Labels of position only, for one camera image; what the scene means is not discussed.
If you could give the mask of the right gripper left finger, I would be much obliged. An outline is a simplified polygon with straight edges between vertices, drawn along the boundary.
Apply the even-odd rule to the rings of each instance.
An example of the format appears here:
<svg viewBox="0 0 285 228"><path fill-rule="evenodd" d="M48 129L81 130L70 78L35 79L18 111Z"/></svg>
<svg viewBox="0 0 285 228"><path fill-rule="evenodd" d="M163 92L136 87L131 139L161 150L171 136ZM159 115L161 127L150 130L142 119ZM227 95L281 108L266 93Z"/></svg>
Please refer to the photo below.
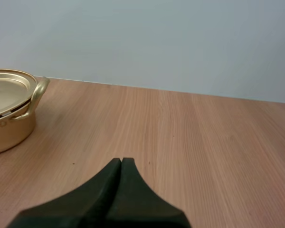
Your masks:
<svg viewBox="0 0 285 228"><path fill-rule="evenodd" d="M10 228L94 228L113 202L121 175L121 161L112 159L94 177L73 191L21 211Z"/></svg>

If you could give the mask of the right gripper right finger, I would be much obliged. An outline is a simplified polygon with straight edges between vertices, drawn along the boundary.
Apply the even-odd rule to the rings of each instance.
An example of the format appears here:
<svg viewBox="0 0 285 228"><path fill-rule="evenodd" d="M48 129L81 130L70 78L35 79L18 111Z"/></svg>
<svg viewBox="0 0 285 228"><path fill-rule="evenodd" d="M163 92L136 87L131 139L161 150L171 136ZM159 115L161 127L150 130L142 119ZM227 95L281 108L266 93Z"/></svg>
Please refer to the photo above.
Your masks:
<svg viewBox="0 0 285 228"><path fill-rule="evenodd" d="M124 158L106 228L189 228L185 213L159 197L141 177L133 158Z"/></svg>

